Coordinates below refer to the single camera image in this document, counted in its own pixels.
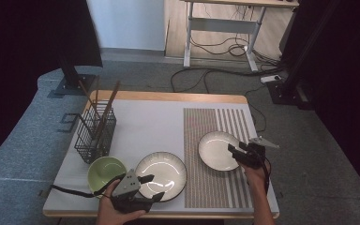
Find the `striped mat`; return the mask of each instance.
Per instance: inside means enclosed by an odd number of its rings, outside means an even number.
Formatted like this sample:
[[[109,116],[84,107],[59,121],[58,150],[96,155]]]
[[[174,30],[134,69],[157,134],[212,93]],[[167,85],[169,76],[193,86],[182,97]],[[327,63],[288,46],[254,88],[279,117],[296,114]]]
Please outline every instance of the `striped mat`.
[[[247,179],[238,167],[229,172],[213,170],[198,153],[200,139],[212,131],[224,131],[248,142],[244,110],[184,109],[184,147],[187,167],[186,208],[252,207]]]

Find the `human hand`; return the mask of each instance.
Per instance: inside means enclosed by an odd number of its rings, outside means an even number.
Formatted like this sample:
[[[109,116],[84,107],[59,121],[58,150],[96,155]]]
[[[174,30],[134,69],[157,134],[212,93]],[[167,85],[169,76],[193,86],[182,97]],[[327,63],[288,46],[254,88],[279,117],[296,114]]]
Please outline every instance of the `human hand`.
[[[249,183],[249,185],[253,188],[257,187],[257,188],[262,188],[264,189],[264,184],[265,184],[265,174],[264,174],[264,170],[263,168],[259,168],[259,169],[253,169],[250,168],[249,166],[242,164],[241,162],[237,161],[238,165],[240,165],[242,168],[244,168],[244,174],[247,177],[247,181]],[[265,163],[265,167],[267,168],[267,171],[271,171],[270,168],[270,164],[267,162]]]
[[[112,182],[112,184],[107,187],[104,196],[101,197],[98,206],[97,225],[122,225],[145,214],[144,210],[123,214],[113,208],[110,197],[119,182],[120,180]]]

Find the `white plate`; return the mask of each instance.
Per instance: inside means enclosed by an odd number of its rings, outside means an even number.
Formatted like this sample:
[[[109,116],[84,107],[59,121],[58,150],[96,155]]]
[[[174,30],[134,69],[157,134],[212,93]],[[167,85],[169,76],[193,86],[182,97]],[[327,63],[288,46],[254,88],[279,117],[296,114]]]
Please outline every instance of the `white plate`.
[[[187,170],[183,161],[167,152],[156,152],[143,158],[136,168],[138,176],[154,175],[152,182],[142,184],[140,193],[148,199],[165,192],[161,202],[175,198],[186,185]]]
[[[199,143],[202,161],[217,171],[231,171],[239,165],[228,150],[228,144],[238,147],[239,141],[231,134],[214,131],[205,134]]]

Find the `table edge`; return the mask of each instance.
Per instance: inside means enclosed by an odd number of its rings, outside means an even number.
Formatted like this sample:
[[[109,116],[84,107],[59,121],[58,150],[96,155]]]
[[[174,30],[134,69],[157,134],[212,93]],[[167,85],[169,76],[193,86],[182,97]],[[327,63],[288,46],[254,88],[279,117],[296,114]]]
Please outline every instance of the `table edge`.
[[[109,99],[112,90],[96,90],[90,94],[92,101]],[[235,103],[248,104],[247,98],[239,95],[215,95],[215,94],[191,94],[191,93],[169,93],[169,92],[135,92],[135,91],[118,91],[115,99],[123,100],[155,100],[155,101],[194,101],[209,103]]]
[[[43,210],[43,215],[48,218],[95,218],[97,212],[63,212],[53,210]],[[279,213],[273,213],[273,218],[279,218]],[[253,214],[154,214],[148,213],[141,218],[177,218],[177,219],[237,219],[237,218],[254,218]]]

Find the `lime green bowl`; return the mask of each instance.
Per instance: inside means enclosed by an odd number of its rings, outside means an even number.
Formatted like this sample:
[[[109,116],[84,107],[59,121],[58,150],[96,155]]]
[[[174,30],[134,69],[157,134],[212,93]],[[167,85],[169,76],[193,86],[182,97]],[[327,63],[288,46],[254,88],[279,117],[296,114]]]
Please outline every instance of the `lime green bowl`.
[[[87,182],[92,192],[103,188],[115,176],[126,173],[125,165],[115,157],[100,157],[87,172]]]

